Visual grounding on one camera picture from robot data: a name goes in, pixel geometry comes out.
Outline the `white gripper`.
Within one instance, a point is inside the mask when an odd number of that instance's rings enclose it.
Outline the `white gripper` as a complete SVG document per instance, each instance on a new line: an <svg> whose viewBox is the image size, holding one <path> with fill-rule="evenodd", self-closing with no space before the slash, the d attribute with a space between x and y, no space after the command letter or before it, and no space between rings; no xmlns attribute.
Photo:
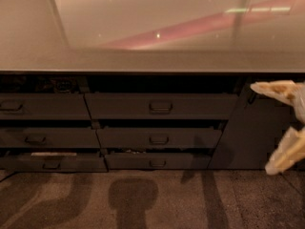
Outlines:
<svg viewBox="0 0 305 229"><path fill-rule="evenodd" d="M296 118L305 124L305 85L300 87L299 83L292 80L278 80L255 82L250 88L257 94L266 95L289 106L294 103ZM305 129L297 131L289 128L265 165L265 171L269 176L277 175L304 158Z"/></svg>

